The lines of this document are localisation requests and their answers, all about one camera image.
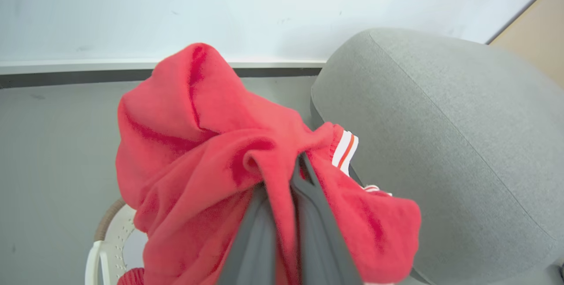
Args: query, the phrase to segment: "gray fabric ottoman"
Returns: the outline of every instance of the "gray fabric ottoman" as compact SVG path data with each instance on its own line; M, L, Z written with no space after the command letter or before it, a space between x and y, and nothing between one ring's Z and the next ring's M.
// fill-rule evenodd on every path
M564 255L564 91L516 56L408 30L357 34L312 87L360 139L360 181L417 201L414 272L487 284Z

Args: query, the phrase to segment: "white wall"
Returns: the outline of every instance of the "white wall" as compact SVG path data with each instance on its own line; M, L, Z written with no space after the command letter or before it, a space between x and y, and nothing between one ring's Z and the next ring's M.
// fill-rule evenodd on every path
M486 42L528 1L0 0L0 67L151 63L197 41L231 62L323 62L372 26Z

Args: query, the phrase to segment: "red hoodie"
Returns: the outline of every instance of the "red hoodie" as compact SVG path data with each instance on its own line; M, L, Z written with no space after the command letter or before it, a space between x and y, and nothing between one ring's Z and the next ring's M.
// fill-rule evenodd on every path
M366 192L334 165L344 134L312 132L294 110L246 91L211 46L193 44L157 65L118 108L115 167L121 195L148 235L145 285L212 285L252 193L264 181L278 229L277 283L300 283L289 180L306 151L362 279L408 275L421 217L417 205ZM121 283L127 283L127 274Z

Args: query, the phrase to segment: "white stripe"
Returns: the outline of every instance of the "white stripe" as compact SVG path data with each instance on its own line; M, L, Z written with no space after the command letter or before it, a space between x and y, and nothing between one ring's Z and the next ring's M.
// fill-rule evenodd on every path
M333 160L331 161L331 164L333 164L333 166L337 167L339 165L341 157L343 157L345 151L347 150L347 147L349 146L352 135L353 134L351 132L343 131L341 140L339 141L339 144L337 144L337 148L335 149L335 153L333 154Z
M354 136L354 143L352 144L351 150L349 151L347 156L345 156L345 160L344 160L343 164L341 165L341 170L345 174L347 174L347 176L349 176L349 164L351 162L351 159L353 158L354 152L356 151L357 147L358 147L358 137Z
M365 189L365 192L377 192L377 191L381 191L380 189Z
M368 186L364 187L364 190L370 190L370 189L380 190L380 188L376 185L368 185Z

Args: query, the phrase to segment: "orange stripe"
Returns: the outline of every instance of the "orange stripe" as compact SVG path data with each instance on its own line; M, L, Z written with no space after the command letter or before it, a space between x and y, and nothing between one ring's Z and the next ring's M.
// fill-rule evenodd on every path
M351 134L351 141L349 142L349 146L347 146L347 150L343 154L343 157L341 157L341 160L339 161L339 165L337 166L338 169L341 169L341 166L345 162L347 155L351 151L351 148L353 148L353 144L354 144L354 134Z

